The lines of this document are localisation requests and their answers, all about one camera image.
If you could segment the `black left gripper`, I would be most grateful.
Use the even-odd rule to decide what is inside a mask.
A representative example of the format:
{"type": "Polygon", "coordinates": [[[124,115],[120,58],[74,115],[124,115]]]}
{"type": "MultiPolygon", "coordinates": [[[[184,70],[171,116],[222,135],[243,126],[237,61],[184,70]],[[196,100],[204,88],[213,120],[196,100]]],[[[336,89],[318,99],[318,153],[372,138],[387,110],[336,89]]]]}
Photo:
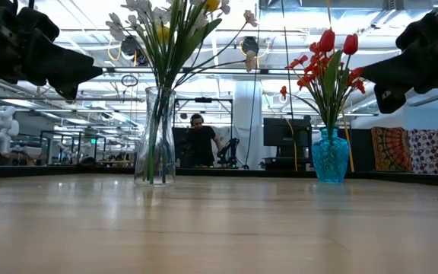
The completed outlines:
{"type": "Polygon", "coordinates": [[[34,9],[35,0],[19,8],[18,0],[0,0],[0,79],[11,84],[20,80],[31,81],[30,64],[36,56],[33,51],[38,39],[48,45],[46,80],[66,100],[75,100],[78,85],[103,74],[94,59],[82,53],[65,49],[52,42],[59,28],[47,15],[34,9]]]}

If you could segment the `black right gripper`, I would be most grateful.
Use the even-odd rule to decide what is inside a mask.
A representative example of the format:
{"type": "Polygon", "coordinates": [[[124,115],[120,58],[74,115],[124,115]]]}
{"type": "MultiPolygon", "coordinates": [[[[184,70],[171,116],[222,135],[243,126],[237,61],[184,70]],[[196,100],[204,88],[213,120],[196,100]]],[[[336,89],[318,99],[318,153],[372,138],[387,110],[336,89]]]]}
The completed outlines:
{"type": "Polygon", "coordinates": [[[438,88],[438,8],[410,23],[396,46],[408,58],[411,83],[396,67],[384,62],[367,65],[361,72],[362,78],[377,84],[374,94],[380,113],[394,113],[403,107],[411,88],[419,94],[438,88]]]}

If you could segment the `red artificial blossom bunch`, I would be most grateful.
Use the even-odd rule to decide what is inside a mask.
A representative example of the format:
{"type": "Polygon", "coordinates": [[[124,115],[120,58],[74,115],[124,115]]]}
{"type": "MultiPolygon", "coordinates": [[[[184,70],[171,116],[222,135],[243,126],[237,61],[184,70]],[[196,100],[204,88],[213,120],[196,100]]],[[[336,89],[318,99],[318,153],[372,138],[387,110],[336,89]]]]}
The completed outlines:
{"type": "MultiPolygon", "coordinates": [[[[292,61],[292,63],[287,67],[287,69],[292,70],[298,65],[304,65],[307,63],[308,65],[305,65],[304,68],[304,74],[299,77],[297,81],[297,85],[299,88],[306,88],[310,95],[313,98],[313,102],[310,103],[306,98],[303,98],[302,101],[309,105],[318,115],[320,115],[322,119],[323,111],[322,111],[322,88],[320,84],[320,77],[319,77],[319,60],[322,58],[321,52],[319,50],[318,44],[313,43],[311,45],[311,49],[313,50],[313,56],[307,57],[302,56],[299,59],[295,59],[292,61]]],[[[342,62],[340,58],[340,69],[338,74],[338,87],[337,87],[337,95],[339,98],[339,85],[341,83],[341,77],[342,73],[344,71],[346,62],[342,62]]],[[[349,79],[349,86],[348,86],[348,96],[344,100],[344,105],[346,101],[348,100],[349,95],[353,91],[360,91],[362,94],[366,92],[366,89],[364,87],[363,80],[360,76],[361,72],[363,71],[362,68],[356,68],[351,69],[350,79],[349,79]]]]}

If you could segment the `yellow artificial tulip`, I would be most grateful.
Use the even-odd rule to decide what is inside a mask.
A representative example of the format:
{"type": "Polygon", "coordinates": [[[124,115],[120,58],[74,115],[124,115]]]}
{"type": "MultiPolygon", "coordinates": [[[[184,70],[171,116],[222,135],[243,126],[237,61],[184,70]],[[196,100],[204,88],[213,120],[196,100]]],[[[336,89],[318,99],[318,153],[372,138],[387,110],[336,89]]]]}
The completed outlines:
{"type": "Polygon", "coordinates": [[[156,29],[156,35],[159,43],[160,50],[160,86],[164,87],[166,85],[167,78],[167,69],[169,62],[169,40],[170,40],[170,29],[163,25],[163,23],[159,23],[156,29]]]}
{"type": "MultiPolygon", "coordinates": [[[[191,57],[195,49],[202,44],[221,22],[219,19],[210,21],[208,15],[219,9],[220,0],[170,0],[171,6],[166,12],[167,19],[159,19],[155,26],[163,23],[170,29],[169,62],[167,69],[166,88],[174,88],[185,81],[178,77],[180,70],[191,57]]],[[[160,87],[160,63],[157,61],[157,84],[160,87]]]]}

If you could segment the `clear glass vase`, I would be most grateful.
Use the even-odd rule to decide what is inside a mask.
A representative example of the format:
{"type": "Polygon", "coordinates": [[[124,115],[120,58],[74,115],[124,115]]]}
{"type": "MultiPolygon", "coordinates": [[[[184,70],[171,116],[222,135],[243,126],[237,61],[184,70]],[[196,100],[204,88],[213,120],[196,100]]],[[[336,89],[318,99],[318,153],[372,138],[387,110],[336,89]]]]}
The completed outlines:
{"type": "Polygon", "coordinates": [[[175,91],[170,88],[146,89],[146,123],[135,157],[136,186],[166,186],[175,180],[175,96],[175,91]]]}

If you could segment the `blue glass vase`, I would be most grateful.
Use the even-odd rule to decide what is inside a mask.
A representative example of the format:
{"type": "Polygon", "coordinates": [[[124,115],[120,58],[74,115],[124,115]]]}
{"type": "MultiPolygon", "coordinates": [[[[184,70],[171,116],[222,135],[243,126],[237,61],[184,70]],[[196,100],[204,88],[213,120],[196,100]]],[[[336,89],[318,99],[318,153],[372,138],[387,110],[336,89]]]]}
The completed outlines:
{"type": "Polygon", "coordinates": [[[349,143],[338,137],[338,127],[320,129],[321,139],[312,143],[312,160],[320,182],[342,183],[348,170],[349,143]]]}

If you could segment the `orange mandala cloth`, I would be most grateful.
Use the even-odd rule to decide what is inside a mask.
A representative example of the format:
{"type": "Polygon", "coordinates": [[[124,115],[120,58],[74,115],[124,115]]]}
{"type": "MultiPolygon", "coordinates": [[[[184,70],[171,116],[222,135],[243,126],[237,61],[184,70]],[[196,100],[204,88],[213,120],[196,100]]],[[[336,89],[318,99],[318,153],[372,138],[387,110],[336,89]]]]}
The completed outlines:
{"type": "Polygon", "coordinates": [[[371,135],[377,171],[412,172],[407,130],[373,127],[371,135]]]}

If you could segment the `purple dotted cloth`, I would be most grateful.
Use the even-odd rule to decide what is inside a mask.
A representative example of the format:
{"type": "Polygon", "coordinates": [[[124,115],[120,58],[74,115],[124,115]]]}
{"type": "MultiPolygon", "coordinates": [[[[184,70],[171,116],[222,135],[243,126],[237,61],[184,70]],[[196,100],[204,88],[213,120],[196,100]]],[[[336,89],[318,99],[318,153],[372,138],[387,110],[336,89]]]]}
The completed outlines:
{"type": "Polygon", "coordinates": [[[412,171],[438,174],[438,129],[413,129],[408,132],[412,171]]]}

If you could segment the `black computer monitor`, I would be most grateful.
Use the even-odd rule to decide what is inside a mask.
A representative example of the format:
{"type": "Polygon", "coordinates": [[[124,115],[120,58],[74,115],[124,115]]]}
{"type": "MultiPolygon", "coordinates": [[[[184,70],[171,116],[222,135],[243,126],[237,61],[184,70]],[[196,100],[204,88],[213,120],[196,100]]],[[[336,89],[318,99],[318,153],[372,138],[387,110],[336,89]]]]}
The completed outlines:
{"type": "Polygon", "coordinates": [[[312,127],[307,119],[264,118],[264,146],[310,147],[312,144],[312,127]]]}

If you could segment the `person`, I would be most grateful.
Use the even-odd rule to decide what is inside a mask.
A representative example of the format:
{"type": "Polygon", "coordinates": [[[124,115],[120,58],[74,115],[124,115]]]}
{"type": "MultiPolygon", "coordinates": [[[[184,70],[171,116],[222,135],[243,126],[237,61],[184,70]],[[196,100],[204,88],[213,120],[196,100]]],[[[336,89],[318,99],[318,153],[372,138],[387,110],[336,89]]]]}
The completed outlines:
{"type": "Polygon", "coordinates": [[[189,131],[187,138],[192,149],[192,164],[197,167],[212,167],[214,164],[212,142],[220,151],[223,148],[220,139],[212,127],[204,125],[201,114],[193,114],[190,124],[192,129],[189,131]]]}

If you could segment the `white floral cloth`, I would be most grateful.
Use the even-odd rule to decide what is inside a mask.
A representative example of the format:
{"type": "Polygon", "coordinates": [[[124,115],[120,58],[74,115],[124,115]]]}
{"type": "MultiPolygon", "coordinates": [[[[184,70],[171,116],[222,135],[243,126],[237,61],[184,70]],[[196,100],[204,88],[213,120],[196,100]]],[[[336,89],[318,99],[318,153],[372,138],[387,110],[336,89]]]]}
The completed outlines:
{"type": "Polygon", "coordinates": [[[222,145],[226,145],[231,139],[238,138],[235,126],[220,126],[215,131],[222,145]]]}

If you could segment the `black background rig frame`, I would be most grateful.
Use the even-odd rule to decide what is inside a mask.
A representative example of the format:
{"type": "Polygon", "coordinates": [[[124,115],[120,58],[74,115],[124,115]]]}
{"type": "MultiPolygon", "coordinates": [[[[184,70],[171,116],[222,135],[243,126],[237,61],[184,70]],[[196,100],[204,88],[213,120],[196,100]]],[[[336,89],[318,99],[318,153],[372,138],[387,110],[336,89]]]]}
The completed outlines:
{"type": "MultiPolygon", "coordinates": [[[[191,115],[198,113],[206,119],[205,126],[214,130],[220,126],[233,126],[233,99],[212,97],[178,98],[173,103],[173,137],[176,147],[176,165],[180,168],[192,167],[192,150],[187,135],[192,129],[191,115]]],[[[236,148],[237,138],[231,139],[220,152],[212,142],[213,167],[217,169],[237,169],[239,167],[236,148]]]]}

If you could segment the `black aluminium table frame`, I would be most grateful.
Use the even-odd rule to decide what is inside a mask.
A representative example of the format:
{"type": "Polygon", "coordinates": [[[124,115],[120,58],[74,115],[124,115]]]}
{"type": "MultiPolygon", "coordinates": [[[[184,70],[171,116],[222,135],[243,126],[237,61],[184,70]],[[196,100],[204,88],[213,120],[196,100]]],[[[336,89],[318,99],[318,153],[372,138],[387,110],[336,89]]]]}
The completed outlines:
{"type": "MultiPolygon", "coordinates": [[[[7,166],[0,167],[0,178],[9,177],[32,177],[47,175],[67,174],[131,174],[134,170],[130,167],[84,167],[80,165],[69,166],[7,166]]],[[[265,177],[265,178],[314,178],[313,171],[282,171],[282,170],[236,170],[218,168],[179,168],[178,176],[202,176],[202,177],[265,177]]],[[[430,186],[438,186],[436,174],[411,174],[401,172],[354,172],[346,175],[348,179],[358,180],[384,180],[397,183],[418,183],[430,186]]]]}

